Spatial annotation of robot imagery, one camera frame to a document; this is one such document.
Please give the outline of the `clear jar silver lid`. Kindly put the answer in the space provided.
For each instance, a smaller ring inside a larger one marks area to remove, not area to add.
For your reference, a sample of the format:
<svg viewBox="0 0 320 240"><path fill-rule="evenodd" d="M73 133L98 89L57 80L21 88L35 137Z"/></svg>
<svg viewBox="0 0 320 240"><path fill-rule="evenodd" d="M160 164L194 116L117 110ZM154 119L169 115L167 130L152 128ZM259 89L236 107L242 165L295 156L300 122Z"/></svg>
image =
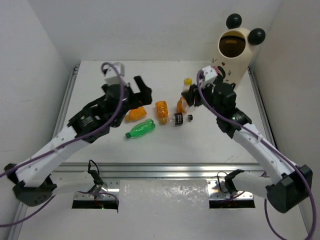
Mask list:
<svg viewBox="0 0 320 240"><path fill-rule="evenodd" d="M190 86L193 84L193 80L190 77L187 77L183 80L183 87L182 87L182 94L181 96L184 95L184 93L188 93Z"/></svg>

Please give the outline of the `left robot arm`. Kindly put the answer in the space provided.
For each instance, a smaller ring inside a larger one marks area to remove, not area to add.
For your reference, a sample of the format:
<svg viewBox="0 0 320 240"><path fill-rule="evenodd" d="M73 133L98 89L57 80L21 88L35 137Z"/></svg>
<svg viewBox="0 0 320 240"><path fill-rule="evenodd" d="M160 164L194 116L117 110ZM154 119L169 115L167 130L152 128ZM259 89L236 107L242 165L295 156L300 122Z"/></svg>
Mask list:
<svg viewBox="0 0 320 240"><path fill-rule="evenodd" d="M93 169L63 177L55 170L77 151L121 125L128 111L152 103L152 90L140 76L135 76L139 92L130 84L104 84L104 95L89 102L75 114L61 131L41 150L21 164L8 164L4 170L14 183L17 200L29 207L39 206L52 196L84 192L97 195L104 185Z"/></svg>

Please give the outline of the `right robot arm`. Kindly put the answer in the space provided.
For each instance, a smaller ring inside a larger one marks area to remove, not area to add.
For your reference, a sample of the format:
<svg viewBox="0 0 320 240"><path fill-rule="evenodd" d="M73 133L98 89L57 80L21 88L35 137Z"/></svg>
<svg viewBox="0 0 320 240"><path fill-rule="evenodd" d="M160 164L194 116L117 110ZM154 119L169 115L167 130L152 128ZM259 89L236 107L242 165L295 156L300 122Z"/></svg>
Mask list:
<svg viewBox="0 0 320 240"><path fill-rule="evenodd" d="M220 130L246 149L268 174L259 177L242 169L227 174L220 186L231 195L251 192L267 199L280 213L286 213L310 196L313 172L285 160L257 130L252 120L236 106L235 84L208 84L198 88L193 84L182 93L189 106L206 106L216 115Z"/></svg>

